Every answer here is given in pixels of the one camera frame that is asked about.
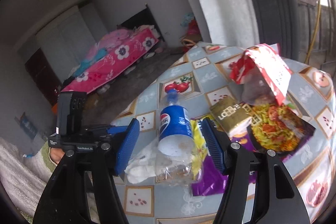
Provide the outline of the white paper towel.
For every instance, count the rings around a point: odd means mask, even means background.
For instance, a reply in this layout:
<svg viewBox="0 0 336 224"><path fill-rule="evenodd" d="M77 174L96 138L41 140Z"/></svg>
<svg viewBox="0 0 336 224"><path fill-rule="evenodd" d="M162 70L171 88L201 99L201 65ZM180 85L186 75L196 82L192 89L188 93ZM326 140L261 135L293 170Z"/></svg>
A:
<svg viewBox="0 0 336 224"><path fill-rule="evenodd" d="M148 178L155 177L157 152L158 138L155 138L129 161L125 169L128 182L131 184L139 184Z"/></svg>

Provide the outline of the clear Pepsi plastic bottle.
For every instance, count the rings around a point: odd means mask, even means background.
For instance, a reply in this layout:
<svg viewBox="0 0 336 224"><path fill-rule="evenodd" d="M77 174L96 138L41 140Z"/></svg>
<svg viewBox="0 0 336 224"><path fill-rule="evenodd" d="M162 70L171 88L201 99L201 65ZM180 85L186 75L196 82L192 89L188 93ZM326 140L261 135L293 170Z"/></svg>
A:
<svg viewBox="0 0 336 224"><path fill-rule="evenodd" d="M201 179L202 158L177 89L161 100L155 172L159 182L190 185Z"/></svg>

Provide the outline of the red white snack bag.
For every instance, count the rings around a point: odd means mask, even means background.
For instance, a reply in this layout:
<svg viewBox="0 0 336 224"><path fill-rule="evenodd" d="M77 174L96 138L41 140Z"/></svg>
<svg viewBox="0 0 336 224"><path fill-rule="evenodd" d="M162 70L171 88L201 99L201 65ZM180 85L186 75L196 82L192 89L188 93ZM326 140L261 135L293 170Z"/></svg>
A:
<svg viewBox="0 0 336 224"><path fill-rule="evenodd" d="M243 86L241 99L252 105L284 102L291 70L280 56L278 44L259 44L247 48L238 61L230 64L230 78Z"/></svg>

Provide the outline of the yellow gold snack wrapper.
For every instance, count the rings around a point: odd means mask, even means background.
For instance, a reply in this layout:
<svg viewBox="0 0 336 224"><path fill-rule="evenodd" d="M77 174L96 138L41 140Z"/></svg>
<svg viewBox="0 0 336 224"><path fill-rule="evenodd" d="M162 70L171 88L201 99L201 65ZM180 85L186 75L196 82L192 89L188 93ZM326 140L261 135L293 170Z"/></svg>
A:
<svg viewBox="0 0 336 224"><path fill-rule="evenodd" d="M204 118L206 118L206 116L204 116L202 119L190 120L191 131L193 133L194 145L195 145L192 151L193 156L191 165L194 182L198 182L202 178L203 162L209 153L205 138L201 131L202 120Z"/></svg>

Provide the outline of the brown gold carton box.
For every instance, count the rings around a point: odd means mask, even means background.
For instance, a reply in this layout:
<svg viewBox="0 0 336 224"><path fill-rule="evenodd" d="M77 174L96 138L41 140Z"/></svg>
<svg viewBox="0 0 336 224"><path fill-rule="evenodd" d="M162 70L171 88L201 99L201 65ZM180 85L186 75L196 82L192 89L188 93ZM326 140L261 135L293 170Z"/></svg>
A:
<svg viewBox="0 0 336 224"><path fill-rule="evenodd" d="M210 107L210 113L232 138L247 131L247 127L252 123L252 117L245 107L246 104L237 103L232 97L224 96Z"/></svg>

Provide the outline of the fruit pattern table cover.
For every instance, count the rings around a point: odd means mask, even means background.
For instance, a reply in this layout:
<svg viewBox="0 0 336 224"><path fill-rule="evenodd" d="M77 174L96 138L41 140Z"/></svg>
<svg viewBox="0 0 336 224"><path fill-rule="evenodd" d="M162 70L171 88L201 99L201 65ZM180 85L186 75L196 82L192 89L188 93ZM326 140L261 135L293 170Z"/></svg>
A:
<svg viewBox="0 0 336 224"><path fill-rule="evenodd" d="M315 222L335 179L335 86L329 73L283 59L277 45L248 50L199 43L115 120L139 137L117 187L129 223L212 223L230 180L204 120L228 151L284 163Z"/></svg>

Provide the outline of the purple snack wrapper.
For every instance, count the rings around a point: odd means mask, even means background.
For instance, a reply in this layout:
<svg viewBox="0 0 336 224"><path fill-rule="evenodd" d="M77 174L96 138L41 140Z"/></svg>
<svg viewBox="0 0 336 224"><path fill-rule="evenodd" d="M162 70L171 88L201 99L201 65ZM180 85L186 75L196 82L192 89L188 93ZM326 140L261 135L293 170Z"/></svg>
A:
<svg viewBox="0 0 336 224"><path fill-rule="evenodd" d="M306 145L307 141L315 133L315 127L306 121L303 121L303 137L301 138L298 146L293 151L279 152L283 162L289 160L294 156L299 149ZM249 151L265 152L265 149L259 145L255 137L253 136L251 127L247 127L246 131L243 132L242 137L234 137L232 141L240 143L244 148ZM215 167L213 159L210 156L208 150L205 150L205 158L203 160L203 169L201 179L191 185L194 196L210 196L214 194L222 194L226 188L226 183L228 180L227 176L223 176Z"/></svg>

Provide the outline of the noodle picture food packet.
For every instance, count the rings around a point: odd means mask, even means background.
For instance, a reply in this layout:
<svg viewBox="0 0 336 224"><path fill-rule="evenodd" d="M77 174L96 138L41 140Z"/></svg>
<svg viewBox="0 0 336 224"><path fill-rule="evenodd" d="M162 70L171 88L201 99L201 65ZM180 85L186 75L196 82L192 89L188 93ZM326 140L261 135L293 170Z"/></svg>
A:
<svg viewBox="0 0 336 224"><path fill-rule="evenodd" d="M286 105L252 106L250 115L249 137L260 152L272 149L281 156L293 155L315 133L315 127Z"/></svg>

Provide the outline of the pink floral bed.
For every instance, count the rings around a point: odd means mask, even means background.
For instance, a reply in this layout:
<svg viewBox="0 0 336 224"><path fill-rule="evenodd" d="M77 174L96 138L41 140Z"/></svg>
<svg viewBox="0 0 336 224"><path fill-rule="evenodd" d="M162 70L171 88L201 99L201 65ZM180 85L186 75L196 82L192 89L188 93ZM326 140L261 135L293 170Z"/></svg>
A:
<svg viewBox="0 0 336 224"><path fill-rule="evenodd" d="M132 66L159 42L153 25L135 30L112 31L89 50L78 69L66 80L64 92L86 92L100 88Z"/></svg>

